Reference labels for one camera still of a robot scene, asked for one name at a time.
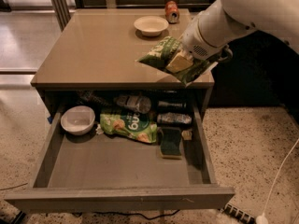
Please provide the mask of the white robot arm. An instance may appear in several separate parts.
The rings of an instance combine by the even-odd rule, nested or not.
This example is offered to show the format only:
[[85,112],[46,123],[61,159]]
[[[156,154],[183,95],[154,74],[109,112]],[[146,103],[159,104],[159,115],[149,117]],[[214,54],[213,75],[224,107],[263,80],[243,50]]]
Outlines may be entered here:
[[228,43],[256,31],[299,53],[299,0],[216,0],[192,19],[166,69],[177,73],[223,51],[231,56]]

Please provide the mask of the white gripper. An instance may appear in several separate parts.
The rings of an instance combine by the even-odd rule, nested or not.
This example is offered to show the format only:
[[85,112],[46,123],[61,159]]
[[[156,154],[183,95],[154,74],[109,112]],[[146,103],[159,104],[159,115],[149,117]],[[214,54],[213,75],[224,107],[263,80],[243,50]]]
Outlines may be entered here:
[[187,52],[179,52],[166,66],[166,70],[171,73],[177,73],[193,65],[193,58],[202,61],[214,61],[226,63],[233,58],[233,53],[228,45],[213,47],[209,45],[202,37],[199,28],[199,20],[193,19],[182,34],[181,43]]

